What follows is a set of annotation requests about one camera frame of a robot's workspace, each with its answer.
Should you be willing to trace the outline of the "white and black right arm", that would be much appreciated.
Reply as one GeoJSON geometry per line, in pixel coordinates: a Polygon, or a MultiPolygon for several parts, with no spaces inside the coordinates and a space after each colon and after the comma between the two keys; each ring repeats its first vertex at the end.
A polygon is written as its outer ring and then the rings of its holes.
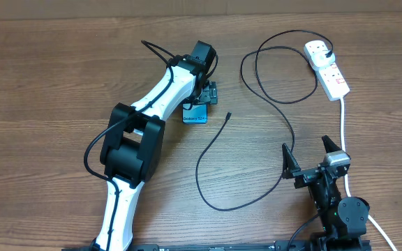
{"type": "Polygon", "coordinates": [[[369,251],[364,241],[369,203],[361,197],[341,196],[336,181],[349,170],[351,157],[328,136],[322,137],[326,154],[317,167],[301,169],[287,144],[282,145],[284,179],[293,179],[294,187],[308,188],[317,213],[300,226],[288,241],[274,243],[276,250],[330,250],[369,251]],[[308,240],[296,239],[299,232],[315,219],[322,223],[322,231],[310,235],[308,240]]]}

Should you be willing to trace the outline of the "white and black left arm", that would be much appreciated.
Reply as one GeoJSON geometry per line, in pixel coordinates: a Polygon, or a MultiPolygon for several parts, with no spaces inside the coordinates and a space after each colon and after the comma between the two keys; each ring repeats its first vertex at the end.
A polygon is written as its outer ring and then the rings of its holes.
{"type": "Polygon", "coordinates": [[[133,240],[133,218],[141,190],[153,176],[161,156],[167,119],[182,108],[186,124],[207,122],[207,107],[218,102],[216,83],[210,81],[217,63],[216,50],[199,41],[193,51],[164,60],[165,74],[157,85],[132,105],[118,103],[107,128],[88,145],[84,157],[103,141],[103,174],[107,202],[100,233],[88,250],[127,250],[133,240]]]}

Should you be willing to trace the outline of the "dark blue Samsung smartphone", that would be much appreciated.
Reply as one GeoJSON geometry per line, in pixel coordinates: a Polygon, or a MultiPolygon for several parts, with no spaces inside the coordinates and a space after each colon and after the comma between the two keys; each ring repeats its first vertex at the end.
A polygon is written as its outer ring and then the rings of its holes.
{"type": "Polygon", "coordinates": [[[182,105],[182,121],[185,124],[207,123],[207,105],[194,105],[192,103],[184,103],[182,105]]]}

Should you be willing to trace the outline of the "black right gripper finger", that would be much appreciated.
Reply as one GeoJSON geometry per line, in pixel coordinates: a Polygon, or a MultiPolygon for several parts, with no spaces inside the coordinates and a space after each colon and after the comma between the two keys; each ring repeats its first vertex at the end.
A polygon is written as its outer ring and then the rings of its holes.
{"type": "Polygon", "coordinates": [[[283,170],[282,177],[284,179],[289,179],[294,177],[295,172],[300,172],[302,169],[299,164],[295,160],[295,157],[292,154],[292,151],[289,149],[286,143],[282,144],[282,152],[283,152],[283,170]]]}
{"type": "Polygon", "coordinates": [[[337,146],[330,138],[328,135],[322,136],[322,142],[324,144],[324,148],[326,153],[333,153],[340,151],[341,148],[337,146]]]}

